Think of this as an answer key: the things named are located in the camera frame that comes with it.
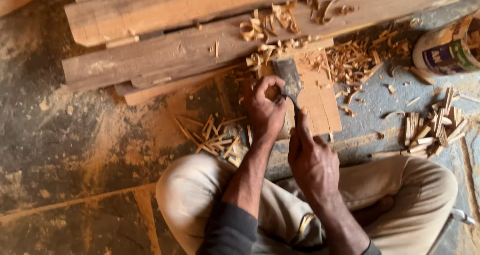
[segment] dark shirt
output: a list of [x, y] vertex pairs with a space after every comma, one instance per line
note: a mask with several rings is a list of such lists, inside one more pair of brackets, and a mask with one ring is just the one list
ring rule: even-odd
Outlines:
[[[205, 239], [197, 255], [248, 255], [257, 240], [258, 221], [247, 211], [230, 203], [218, 202], [205, 229]], [[370, 240], [363, 255], [381, 255]]]

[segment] hand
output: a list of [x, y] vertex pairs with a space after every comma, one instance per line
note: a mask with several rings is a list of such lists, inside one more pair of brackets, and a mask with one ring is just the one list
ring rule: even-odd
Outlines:
[[265, 91], [274, 85], [283, 87], [285, 81], [276, 75], [270, 75], [262, 77], [255, 86], [251, 79], [246, 79], [243, 83], [244, 104], [249, 112], [255, 140], [266, 139], [273, 143], [285, 123], [285, 98], [278, 95], [275, 101], [271, 101], [265, 97]]
[[291, 130], [288, 163], [293, 177], [310, 205], [327, 206], [341, 202], [339, 192], [339, 156], [320, 137], [312, 137], [308, 111], [300, 110], [298, 126]]

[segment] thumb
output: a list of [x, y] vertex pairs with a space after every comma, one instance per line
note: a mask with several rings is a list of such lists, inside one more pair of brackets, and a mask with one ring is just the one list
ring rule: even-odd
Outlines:
[[302, 143], [300, 142], [300, 138], [297, 134], [297, 131], [295, 129], [290, 130], [290, 148], [288, 150], [288, 163], [290, 166], [295, 164], [295, 160], [297, 160], [299, 152], [300, 152], [300, 147]]
[[298, 136], [300, 137], [300, 141], [302, 145], [314, 146], [315, 141], [312, 137], [312, 133], [310, 132], [310, 128], [308, 127], [308, 110], [303, 108], [300, 110], [300, 114], [298, 115], [298, 126], [296, 127]]

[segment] plastic bucket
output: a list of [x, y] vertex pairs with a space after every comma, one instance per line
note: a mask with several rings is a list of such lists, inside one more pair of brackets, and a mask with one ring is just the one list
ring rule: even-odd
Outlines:
[[474, 48], [472, 37], [476, 31], [480, 33], [480, 11], [427, 32], [413, 49], [415, 66], [430, 76], [480, 71], [480, 48]]

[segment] leg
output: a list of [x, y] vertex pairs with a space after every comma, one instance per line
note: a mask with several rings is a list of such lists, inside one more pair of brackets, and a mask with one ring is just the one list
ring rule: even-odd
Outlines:
[[[279, 185], [303, 197], [292, 179]], [[455, 203], [458, 184], [453, 173], [437, 163], [397, 156], [341, 168], [339, 189], [351, 211], [392, 195], [392, 210], [366, 232], [383, 254], [426, 254]]]
[[[187, 254], [195, 254], [204, 237], [212, 207], [230, 181], [235, 167], [213, 157], [197, 154], [171, 164], [158, 181], [156, 198], [160, 211], [173, 235]], [[258, 241], [253, 253], [293, 254], [286, 244], [300, 240], [321, 243], [320, 223], [314, 221], [298, 237], [302, 218], [312, 213], [309, 205], [284, 189], [265, 180], [261, 191]]]

